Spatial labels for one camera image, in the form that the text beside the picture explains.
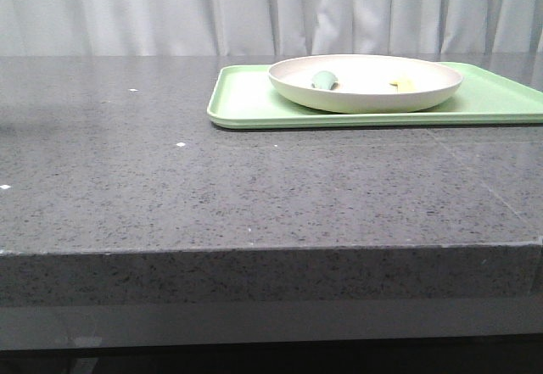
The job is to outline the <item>sage green spoon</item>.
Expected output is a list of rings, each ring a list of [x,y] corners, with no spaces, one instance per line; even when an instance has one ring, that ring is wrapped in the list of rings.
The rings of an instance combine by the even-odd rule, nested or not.
[[[311,86],[320,90],[333,90],[338,85],[338,77],[329,70],[322,70],[311,77]]]

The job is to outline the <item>white round plate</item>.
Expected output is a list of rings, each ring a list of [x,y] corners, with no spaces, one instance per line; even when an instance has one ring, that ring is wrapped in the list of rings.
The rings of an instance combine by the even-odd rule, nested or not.
[[[315,89],[311,77],[329,70],[338,77],[331,91]],[[390,81],[409,77],[415,91],[398,93]],[[460,72],[446,65],[404,57],[331,54],[273,64],[268,77],[286,99],[311,109],[341,114],[407,113],[432,108],[462,84]]]

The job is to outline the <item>white curtain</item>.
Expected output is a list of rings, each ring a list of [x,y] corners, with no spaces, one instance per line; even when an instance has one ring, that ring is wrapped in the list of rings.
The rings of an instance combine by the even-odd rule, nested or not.
[[[1,0],[4,56],[541,49],[542,0]]]

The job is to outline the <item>light green tray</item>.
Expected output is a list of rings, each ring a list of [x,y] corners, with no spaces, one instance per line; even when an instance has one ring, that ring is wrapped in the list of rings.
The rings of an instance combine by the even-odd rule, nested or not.
[[[335,114],[309,109],[280,96],[264,64],[221,69],[207,108],[227,129],[345,128],[376,126],[540,125],[542,92],[473,64],[445,62],[463,83],[445,102],[398,114]]]

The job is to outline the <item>yellow plastic fork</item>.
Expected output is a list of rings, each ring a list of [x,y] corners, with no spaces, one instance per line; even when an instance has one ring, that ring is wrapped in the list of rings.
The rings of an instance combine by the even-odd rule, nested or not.
[[[390,81],[389,84],[391,86],[394,86],[398,93],[407,93],[407,92],[415,91],[414,83],[412,82],[412,79],[410,79],[409,77],[405,77],[405,76],[398,77]]]

